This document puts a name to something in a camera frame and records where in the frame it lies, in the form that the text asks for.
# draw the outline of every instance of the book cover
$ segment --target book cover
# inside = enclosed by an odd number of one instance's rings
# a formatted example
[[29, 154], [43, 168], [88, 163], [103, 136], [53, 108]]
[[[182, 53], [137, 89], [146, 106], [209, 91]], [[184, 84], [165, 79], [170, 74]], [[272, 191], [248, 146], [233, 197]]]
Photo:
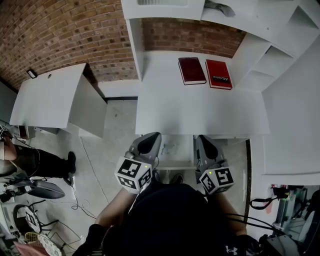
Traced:
[[207, 82], [199, 59], [196, 57], [179, 58], [178, 64], [183, 80], [183, 84], [200, 85]]
[[211, 88], [232, 89], [232, 82], [225, 62], [207, 59], [205, 66]]

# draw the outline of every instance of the white vent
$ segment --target white vent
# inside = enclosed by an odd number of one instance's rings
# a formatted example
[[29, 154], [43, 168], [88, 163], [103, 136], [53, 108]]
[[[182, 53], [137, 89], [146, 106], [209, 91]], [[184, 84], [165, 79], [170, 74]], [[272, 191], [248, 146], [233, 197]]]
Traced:
[[140, 6], [187, 6], [188, 0], [137, 0]]

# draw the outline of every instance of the gray object on shelf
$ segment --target gray object on shelf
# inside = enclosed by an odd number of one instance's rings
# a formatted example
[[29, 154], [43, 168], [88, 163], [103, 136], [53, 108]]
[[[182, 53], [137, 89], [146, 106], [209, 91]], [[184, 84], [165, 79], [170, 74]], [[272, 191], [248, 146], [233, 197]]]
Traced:
[[228, 5], [217, 3], [212, 0], [205, 0], [204, 7], [221, 11], [226, 17], [234, 17], [236, 13]]

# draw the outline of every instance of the brick wall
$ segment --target brick wall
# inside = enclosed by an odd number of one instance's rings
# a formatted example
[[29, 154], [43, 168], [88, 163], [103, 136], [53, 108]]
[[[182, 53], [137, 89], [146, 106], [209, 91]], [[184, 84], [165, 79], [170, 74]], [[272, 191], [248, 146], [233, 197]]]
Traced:
[[4, 0], [0, 77], [19, 89], [29, 79], [88, 63], [92, 82], [137, 79], [121, 0]]
[[143, 18], [146, 51], [182, 51], [232, 58], [246, 32], [208, 21]]

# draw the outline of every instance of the desk surface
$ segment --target desk surface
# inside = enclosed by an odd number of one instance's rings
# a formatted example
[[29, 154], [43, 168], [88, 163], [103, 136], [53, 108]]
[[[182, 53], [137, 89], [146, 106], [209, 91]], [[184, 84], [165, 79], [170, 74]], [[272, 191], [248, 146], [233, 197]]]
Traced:
[[68, 66], [24, 81], [13, 107], [10, 124], [66, 128], [85, 66], [85, 63]]
[[136, 134], [246, 136], [268, 134], [262, 94], [221, 90], [206, 84], [184, 85], [180, 57], [198, 57], [208, 81], [206, 59], [231, 59], [192, 52], [148, 52], [138, 97]]

